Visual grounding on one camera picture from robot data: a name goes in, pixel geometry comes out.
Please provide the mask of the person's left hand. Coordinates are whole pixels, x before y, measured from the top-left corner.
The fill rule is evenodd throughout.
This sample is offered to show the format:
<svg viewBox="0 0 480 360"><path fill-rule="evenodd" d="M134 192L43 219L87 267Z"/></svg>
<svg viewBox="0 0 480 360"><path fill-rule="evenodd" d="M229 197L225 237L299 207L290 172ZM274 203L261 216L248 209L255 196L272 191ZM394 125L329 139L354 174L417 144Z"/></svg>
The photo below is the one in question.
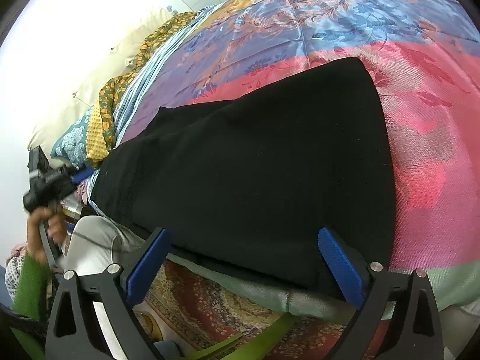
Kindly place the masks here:
<svg viewBox="0 0 480 360"><path fill-rule="evenodd" d="M39 206L27 220L27 254L43 265L48 262L43 244L45 237L58 246L62 246L66 241L64 212L60 206L55 209Z"/></svg>

